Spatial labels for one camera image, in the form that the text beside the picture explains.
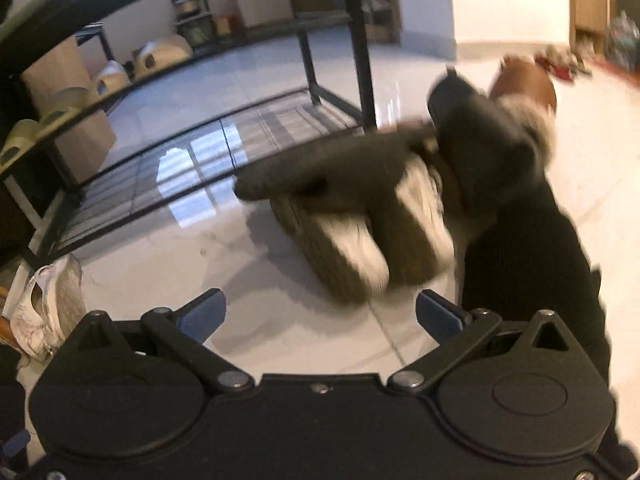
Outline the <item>beige slipper treaded sole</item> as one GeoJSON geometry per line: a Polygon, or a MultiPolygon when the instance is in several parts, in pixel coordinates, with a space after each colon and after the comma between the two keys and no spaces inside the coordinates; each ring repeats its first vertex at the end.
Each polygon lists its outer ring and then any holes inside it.
{"type": "Polygon", "coordinates": [[[88,102],[100,102],[129,85],[130,79],[124,66],[114,60],[108,61],[104,69],[92,80],[88,90],[88,102]]]}

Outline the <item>olive treaded shoe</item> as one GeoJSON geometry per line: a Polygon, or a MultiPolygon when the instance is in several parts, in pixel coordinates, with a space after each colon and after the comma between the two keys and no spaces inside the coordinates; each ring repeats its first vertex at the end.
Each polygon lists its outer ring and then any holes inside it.
{"type": "Polygon", "coordinates": [[[385,292],[390,268],[365,218],[310,212],[290,196],[275,198],[270,206],[335,300],[361,304],[385,292]]]}
{"type": "Polygon", "coordinates": [[[438,182],[439,176],[412,154],[399,182],[370,212],[373,238],[396,285],[426,284],[454,263],[438,182]]]}

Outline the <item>black metal shoe rack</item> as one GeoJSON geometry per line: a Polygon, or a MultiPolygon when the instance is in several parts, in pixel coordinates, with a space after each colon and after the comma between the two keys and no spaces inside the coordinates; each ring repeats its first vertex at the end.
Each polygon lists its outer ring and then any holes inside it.
{"type": "MultiPolygon", "coordinates": [[[[40,123],[21,74],[64,40],[78,47],[117,15],[153,0],[32,0],[1,27],[1,149],[23,119],[40,123]]],[[[101,169],[75,183],[44,138],[1,169],[1,259],[44,266],[138,226],[151,214],[177,221],[213,208],[217,183],[242,167],[322,136],[375,123],[366,21],[358,0],[342,10],[243,22],[182,63],[88,104],[116,141],[101,169]]]]}

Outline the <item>beige slipper upturned sole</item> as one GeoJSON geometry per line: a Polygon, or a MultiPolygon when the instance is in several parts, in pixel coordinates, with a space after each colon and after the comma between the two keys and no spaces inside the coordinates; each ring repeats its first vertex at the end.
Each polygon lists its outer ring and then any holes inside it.
{"type": "Polygon", "coordinates": [[[148,42],[134,59],[134,78],[149,77],[160,70],[192,58],[193,49],[179,35],[172,35],[148,42]]]}

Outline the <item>white beaded shoe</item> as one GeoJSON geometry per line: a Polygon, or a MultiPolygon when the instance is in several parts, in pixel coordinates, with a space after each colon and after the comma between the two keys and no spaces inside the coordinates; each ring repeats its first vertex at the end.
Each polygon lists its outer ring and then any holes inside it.
{"type": "Polygon", "coordinates": [[[43,266],[29,280],[9,317],[18,348],[46,362],[86,315],[82,269],[71,254],[43,266]]]}

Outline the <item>brown fur-lined slipper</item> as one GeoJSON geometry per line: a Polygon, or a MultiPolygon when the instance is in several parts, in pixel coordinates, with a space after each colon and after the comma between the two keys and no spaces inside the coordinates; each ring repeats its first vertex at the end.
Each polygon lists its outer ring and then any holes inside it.
{"type": "Polygon", "coordinates": [[[488,96],[527,129],[548,167],[558,144],[558,99],[548,73],[530,58],[506,55],[488,96]]]}

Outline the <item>cardboard box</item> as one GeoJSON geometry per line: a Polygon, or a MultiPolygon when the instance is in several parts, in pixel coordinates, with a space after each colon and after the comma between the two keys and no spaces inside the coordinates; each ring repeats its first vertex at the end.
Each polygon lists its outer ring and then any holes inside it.
{"type": "Polygon", "coordinates": [[[77,41],[70,37],[21,74],[39,115],[41,135],[53,141],[75,183],[99,172],[114,146],[116,134],[103,110],[84,114],[90,77],[77,41]]]}

